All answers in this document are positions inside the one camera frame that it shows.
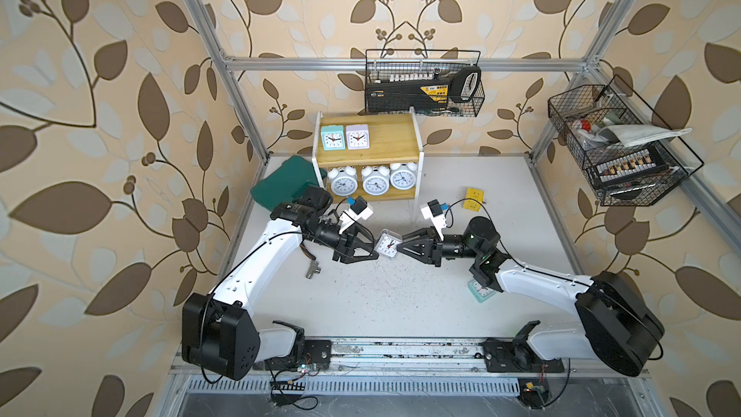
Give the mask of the lilac square alarm clock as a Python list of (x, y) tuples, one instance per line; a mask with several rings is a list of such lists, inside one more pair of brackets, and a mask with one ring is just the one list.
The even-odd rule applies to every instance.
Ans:
[(370, 129), (367, 124), (347, 125), (345, 137), (347, 137), (347, 150), (367, 150), (371, 146)]

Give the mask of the large white twin-bell clock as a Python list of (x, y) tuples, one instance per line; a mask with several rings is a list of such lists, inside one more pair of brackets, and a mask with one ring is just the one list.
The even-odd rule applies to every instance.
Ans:
[(390, 183), (397, 190), (413, 189), (417, 183), (418, 164), (416, 162), (392, 163)]

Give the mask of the grey square alarm clock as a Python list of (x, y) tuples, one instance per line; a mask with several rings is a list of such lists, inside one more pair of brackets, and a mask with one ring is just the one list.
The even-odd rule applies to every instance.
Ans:
[(374, 250), (379, 256), (390, 260), (396, 258), (398, 254), (398, 245), (403, 242), (403, 237), (391, 230), (383, 229), (376, 241)]

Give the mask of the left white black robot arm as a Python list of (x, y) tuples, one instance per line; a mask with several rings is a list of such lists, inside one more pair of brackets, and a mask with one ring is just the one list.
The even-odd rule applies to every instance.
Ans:
[(309, 185), (293, 202), (275, 207), (253, 248), (205, 295), (193, 293), (183, 305), (181, 357), (203, 375), (241, 380), (257, 363), (279, 360), (294, 366), (305, 354), (303, 328), (274, 322), (259, 330), (252, 316), (280, 266), (305, 241), (320, 244), (343, 264), (375, 261), (376, 240), (363, 226), (372, 206), (349, 200), (337, 218), (328, 210), (332, 195)]

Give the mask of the white twin-bell alarm clock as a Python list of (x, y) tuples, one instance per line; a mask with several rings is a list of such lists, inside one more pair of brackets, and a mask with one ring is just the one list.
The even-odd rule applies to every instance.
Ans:
[(390, 189), (390, 168), (385, 165), (366, 166), (362, 170), (362, 187), (370, 196), (381, 196)]
[(347, 197), (358, 189), (357, 170), (353, 166), (332, 168), (327, 177), (331, 192), (337, 196)]

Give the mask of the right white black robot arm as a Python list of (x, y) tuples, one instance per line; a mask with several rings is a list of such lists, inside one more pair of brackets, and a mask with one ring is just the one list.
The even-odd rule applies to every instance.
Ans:
[(505, 251), (486, 217), (469, 221), (461, 235), (430, 227), (403, 236), (397, 251), (423, 264), (470, 259), (470, 272), (482, 287), (543, 302), (571, 315), (571, 322), (533, 322), (524, 342), (541, 360), (598, 359), (624, 376), (638, 376), (646, 363), (664, 355), (662, 322), (642, 297), (614, 272), (570, 275), (539, 268)]

